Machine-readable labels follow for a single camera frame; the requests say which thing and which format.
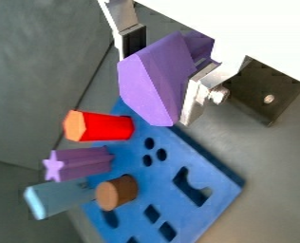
toy block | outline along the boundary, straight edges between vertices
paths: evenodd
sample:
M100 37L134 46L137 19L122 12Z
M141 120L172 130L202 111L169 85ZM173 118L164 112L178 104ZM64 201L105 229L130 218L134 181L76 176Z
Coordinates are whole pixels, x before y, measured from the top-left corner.
M202 58L211 59L215 45L213 38L193 30L185 35L185 41L194 63Z
M100 201L88 202L88 218L105 242L193 243L235 202L244 180L177 126L149 125L121 100L113 114L132 117L136 134L125 142L93 144L106 144L116 159L112 172L88 182L97 190L105 181L129 175L138 196L110 211Z
M118 206L137 198L138 184L132 176L122 176L102 182L96 189L96 201L105 211L116 209Z
M134 134L129 117L70 110L64 120L65 136L74 141L128 140Z
M43 160L46 167L45 179L57 182L90 175L108 173L112 170L114 155L108 147L53 150L50 159Z
M197 70L181 32L174 32L118 64L120 95L156 126L180 119L188 76Z
M94 200L94 190L85 178L64 183L47 182L26 188L25 200L37 220Z

blue shape sorter board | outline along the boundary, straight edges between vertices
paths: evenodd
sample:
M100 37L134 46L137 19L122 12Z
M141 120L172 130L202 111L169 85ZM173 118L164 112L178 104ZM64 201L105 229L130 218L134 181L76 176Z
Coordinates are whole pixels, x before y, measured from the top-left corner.
M128 141L96 142L114 154L113 170L88 178L96 188L105 180L132 175L138 198L112 212L96 201L82 205L109 243L196 242L237 198L244 180L177 127L156 127L120 99L113 113L130 116L136 133Z

screw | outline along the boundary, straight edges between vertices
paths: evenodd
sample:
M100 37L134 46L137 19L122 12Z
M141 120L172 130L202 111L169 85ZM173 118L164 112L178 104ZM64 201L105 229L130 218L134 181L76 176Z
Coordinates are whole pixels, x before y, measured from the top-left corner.
M229 89L220 85L212 90L209 100L212 100L216 104L221 104L227 101L229 94Z
M273 95L267 95L264 98L264 103L269 104L273 103L276 97Z

light blue block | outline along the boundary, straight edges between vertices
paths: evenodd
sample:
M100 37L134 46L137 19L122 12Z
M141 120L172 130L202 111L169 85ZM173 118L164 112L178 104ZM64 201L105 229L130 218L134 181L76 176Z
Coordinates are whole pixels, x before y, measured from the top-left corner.
M237 198L244 180L177 127L150 126L122 101L113 114L132 116L137 131L128 141L94 143L106 144L116 157L113 171L88 179L97 187L102 181L129 174L138 181L138 198L112 213L92 201L84 205L88 217L109 243L194 242ZM148 138L154 141L153 148ZM161 149L165 160L160 160ZM188 180L181 180L177 175L186 170ZM193 189L185 186L186 181ZM201 197L197 189L205 188L212 189L212 195Z
M23 197L37 220L56 215L94 200L94 190L85 178L68 182L47 182L26 188Z

rectangular hole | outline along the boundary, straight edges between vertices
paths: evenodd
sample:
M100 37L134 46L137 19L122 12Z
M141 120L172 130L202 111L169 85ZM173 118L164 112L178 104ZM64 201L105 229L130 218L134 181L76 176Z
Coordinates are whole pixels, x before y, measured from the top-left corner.
M204 190L194 189L188 184L188 168L184 167L173 178L173 182L178 189L185 193L188 198L193 201L197 207L201 207L212 195L212 189L205 188Z
M148 208L145 209L145 215L149 218L150 222L154 224L158 220L158 218L161 217L160 212L157 211L157 209L154 208L153 205L149 205Z
M134 237L132 237L126 243L138 243L137 239Z
M170 242L177 235L176 230L168 222L165 222L160 227L160 232L162 233L162 236L165 237L168 242Z

